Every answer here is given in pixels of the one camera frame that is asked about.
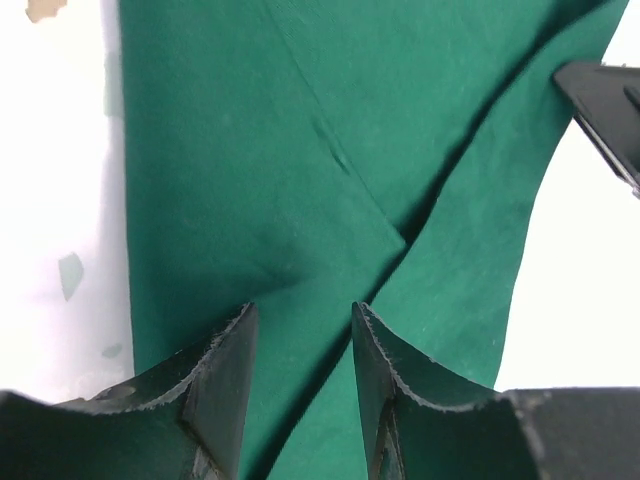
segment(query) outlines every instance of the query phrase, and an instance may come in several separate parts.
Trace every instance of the stain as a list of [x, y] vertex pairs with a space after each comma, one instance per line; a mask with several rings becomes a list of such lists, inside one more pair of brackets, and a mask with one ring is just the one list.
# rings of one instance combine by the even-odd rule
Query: stain
[[104, 114], [123, 118], [122, 67], [120, 54], [111, 52], [104, 61]]
[[524, 408], [529, 410], [529, 412], [535, 411], [538, 407], [544, 405], [547, 400], [551, 399], [551, 392], [544, 391], [540, 394], [531, 394], [524, 398]]
[[29, 0], [25, 10], [32, 23], [38, 23], [45, 18], [54, 18], [58, 10], [67, 6], [67, 0]]
[[92, 400], [104, 401], [104, 400], [120, 400], [136, 393], [136, 387], [132, 385], [119, 384], [109, 387], [106, 390], [101, 391], [98, 395], [92, 398]]
[[78, 289], [80, 282], [82, 282], [84, 267], [78, 254], [70, 253], [58, 260], [58, 270], [60, 271], [62, 294], [68, 302]]
[[543, 460], [545, 456], [544, 442], [540, 437], [540, 435], [538, 434], [538, 431], [532, 424], [528, 422], [527, 423], [523, 422], [521, 426], [522, 426], [522, 433], [524, 433], [524, 436], [528, 440], [529, 448], [534, 458], [537, 461]]
[[198, 447], [193, 459], [190, 480], [222, 480], [215, 464], [201, 447]]
[[116, 343], [115, 345], [111, 345], [110, 347], [105, 348], [102, 351], [102, 356], [104, 358], [112, 359], [120, 355], [120, 352], [122, 352], [122, 344]]

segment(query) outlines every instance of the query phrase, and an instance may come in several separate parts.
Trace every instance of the white surface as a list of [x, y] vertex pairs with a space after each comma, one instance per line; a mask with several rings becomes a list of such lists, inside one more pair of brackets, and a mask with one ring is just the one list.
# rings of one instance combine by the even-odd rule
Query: white surface
[[[631, 0], [605, 63], [640, 67], [638, 25]], [[572, 122], [536, 197], [495, 388], [640, 386], [639, 248], [640, 200]]]
[[[32, 24], [0, 2], [0, 389], [91, 397], [133, 374], [122, 120], [105, 114], [116, 0]], [[84, 275], [67, 300], [58, 260]]]

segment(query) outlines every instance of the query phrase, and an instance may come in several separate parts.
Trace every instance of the black plastic part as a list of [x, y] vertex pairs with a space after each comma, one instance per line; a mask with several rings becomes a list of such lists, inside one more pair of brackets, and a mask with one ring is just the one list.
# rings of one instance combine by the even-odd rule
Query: black plastic part
[[571, 62], [554, 80], [611, 168], [640, 192], [640, 69]]
[[0, 392], [2, 480], [231, 480], [258, 331], [253, 305], [221, 330], [92, 400]]
[[439, 365], [354, 305], [370, 480], [640, 478], [640, 390], [498, 394]]

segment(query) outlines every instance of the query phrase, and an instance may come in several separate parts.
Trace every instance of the black clamp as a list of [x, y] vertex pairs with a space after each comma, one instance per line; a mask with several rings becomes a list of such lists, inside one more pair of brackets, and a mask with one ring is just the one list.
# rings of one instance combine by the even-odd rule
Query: black clamp
[[497, 393], [423, 355], [365, 304], [352, 328], [369, 479], [640, 478], [640, 389]]
[[258, 334], [253, 305], [91, 400], [0, 391], [3, 480], [233, 480]]
[[640, 68], [571, 62], [554, 80], [573, 103], [580, 127], [640, 197]]

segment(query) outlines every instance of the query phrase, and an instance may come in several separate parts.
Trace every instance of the green cloth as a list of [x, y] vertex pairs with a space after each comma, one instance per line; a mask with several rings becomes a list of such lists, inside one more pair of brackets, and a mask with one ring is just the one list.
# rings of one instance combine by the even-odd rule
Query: green cloth
[[550, 75], [600, 58], [601, 3], [121, 2], [136, 368], [257, 302], [241, 478], [366, 478], [350, 350], [294, 428], [353, 301], [493, 384], [570, 117]]

